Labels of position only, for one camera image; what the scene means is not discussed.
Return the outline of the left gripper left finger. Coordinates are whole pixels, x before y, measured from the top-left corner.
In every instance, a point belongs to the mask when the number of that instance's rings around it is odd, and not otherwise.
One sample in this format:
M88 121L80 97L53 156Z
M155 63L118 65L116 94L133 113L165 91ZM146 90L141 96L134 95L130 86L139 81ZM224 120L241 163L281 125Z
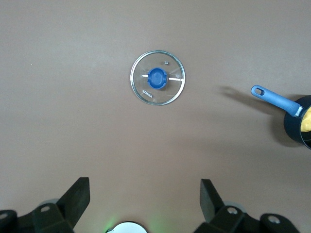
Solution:
M90 203L88 177L80 177L56 202L45 203L32 212L36 233L72 233Z

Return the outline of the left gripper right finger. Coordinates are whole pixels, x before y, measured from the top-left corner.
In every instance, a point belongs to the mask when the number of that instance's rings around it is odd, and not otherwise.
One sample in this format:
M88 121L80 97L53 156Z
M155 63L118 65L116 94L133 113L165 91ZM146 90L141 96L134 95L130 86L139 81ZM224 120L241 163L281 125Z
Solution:
M244 213L238 207L225 205L210 179L200 182L200 207L205 222L196 233L239 233Z

